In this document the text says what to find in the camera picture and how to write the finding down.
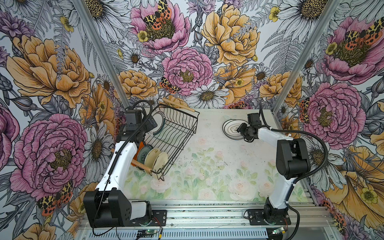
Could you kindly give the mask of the beige plate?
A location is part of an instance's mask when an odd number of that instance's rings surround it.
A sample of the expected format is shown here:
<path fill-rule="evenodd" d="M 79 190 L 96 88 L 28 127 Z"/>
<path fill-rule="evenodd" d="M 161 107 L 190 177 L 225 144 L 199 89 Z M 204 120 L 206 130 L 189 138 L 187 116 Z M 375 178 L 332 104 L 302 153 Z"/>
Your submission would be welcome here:
<path fill-rule="evenodd" d="M 154 173 L 159 173 L 163 169 L 163 167 L 166 165 L 168 160 L 169 160 L 168 154 L 166 152 L 161 152 L 155 159 L 152 171 Z"/>

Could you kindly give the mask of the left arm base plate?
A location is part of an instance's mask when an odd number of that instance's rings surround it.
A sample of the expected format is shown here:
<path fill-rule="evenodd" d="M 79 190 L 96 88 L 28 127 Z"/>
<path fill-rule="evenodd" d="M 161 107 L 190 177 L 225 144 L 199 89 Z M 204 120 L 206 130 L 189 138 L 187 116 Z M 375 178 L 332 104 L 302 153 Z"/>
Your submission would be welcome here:
<path fill-rule="evenodd" d="M 165 227 L 167 222 L 167 210 L 152 210 L 152 218 L 148 221 L 129 221 L 128 227 Z"/>

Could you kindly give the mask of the white plate red green band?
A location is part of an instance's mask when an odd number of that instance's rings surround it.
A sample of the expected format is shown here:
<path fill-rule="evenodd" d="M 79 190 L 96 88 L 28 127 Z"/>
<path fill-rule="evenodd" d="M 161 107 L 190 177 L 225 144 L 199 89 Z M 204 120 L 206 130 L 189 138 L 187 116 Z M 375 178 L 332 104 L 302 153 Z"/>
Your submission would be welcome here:
<path fill-rule="evenodd" d="M 165 113 L 162 111 L 158 111 L 152 115 L 157 126 L 152 130 L 153 136 L 156 136 L 161 133 L 166 123 Z"/>

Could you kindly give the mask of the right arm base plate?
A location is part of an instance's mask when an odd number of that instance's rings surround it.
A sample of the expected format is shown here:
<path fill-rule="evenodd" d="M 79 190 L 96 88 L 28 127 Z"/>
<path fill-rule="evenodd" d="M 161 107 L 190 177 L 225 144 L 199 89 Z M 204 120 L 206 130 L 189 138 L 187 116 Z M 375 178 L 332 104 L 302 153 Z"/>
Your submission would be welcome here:
<path fill-rule="evenodd" d="M 274 226 L 274 225 L 291 225 L 291 219 L 288 215 L 288 209 L 271 210 L 264 209 L 248 209 L 244 217 L 249 220 L 251 226 Z"/>

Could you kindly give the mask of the black wire dish rack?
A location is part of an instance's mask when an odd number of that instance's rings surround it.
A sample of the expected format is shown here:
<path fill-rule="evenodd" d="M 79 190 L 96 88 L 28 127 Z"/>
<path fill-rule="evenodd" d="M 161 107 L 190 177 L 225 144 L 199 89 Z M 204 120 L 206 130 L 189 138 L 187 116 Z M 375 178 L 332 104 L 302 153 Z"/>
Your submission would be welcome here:
<path fill-rule="evenodd" d="M 159 173 L 154 173 L 153 171 L 149 172 L 149 174 L 158 180 L 164 179 L 190 138 L 196 133 L 200 114 L 197 111 L 193 113 L 188 110 L 171 106 L 170 104 L 161 104 L 161 100 L 162 99 L 158 100 L 158 104 L 155 107 L 149 105 L 150 109 L 148 111 L 146 111 L 142 105 L 143 103 L 148 104 L 148 101 L 138 101 L 126 110 L 126 112 L 128 110 L 145 110 L 147 114 L 151 113 L 152 115 L 158 111 L 165 113 L 166 123 L 161 133 L 153 136 L 152 131 L 150 131 L 146 133 L 145 140 L 143 141 L 145 145 L 152 145 L 153 148 L 158 148 L 161 152 L 166 152 L 168 154 L 169 160 Z M 126 146 L 135 146 L 138 150 L 139 144 L 130 142 L 116 143 L 114 156 L 120 148 L 124 149 Z"/>

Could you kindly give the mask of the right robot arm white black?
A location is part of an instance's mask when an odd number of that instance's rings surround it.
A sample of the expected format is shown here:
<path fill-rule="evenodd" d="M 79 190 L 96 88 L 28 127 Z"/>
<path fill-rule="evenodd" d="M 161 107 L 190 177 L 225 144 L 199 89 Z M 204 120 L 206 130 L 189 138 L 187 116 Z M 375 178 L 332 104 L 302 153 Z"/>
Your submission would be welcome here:
<path fill-rule="evenodd" d="M 248 122 L 242 123 L 237 132 L 246 142 L 262 140 L 275 147 L 276 168 L 279 173 L 277 183 L 272 194 L 266 199 L 262 209 L 250 209 L 245 218 L 251 225 L 289 225 L 289 198 L 299 177 L 310 171 L 310 161 L 304 140 L 294 139 L 277 130 L 262 124 L 263 114 L 248 114 Z"/>

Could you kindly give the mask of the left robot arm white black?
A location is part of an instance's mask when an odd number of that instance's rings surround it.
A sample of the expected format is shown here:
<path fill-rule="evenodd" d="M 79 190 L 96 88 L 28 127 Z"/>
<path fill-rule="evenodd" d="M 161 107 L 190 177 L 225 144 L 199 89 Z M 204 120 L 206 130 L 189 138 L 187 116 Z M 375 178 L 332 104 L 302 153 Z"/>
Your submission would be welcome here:
<path fill-rule="evenodd" d="M 83 199 L 91 228 L 132 227 L 151 222 L 150 202 L 129 200 L 124 185 L 146 133 L 157 127 L 152 112 L 153 109 L 148 113 L 138 109 L 126 112 L 126 123 L 120 128 L 106 173 L 95 190 L 86 192 Z"/>

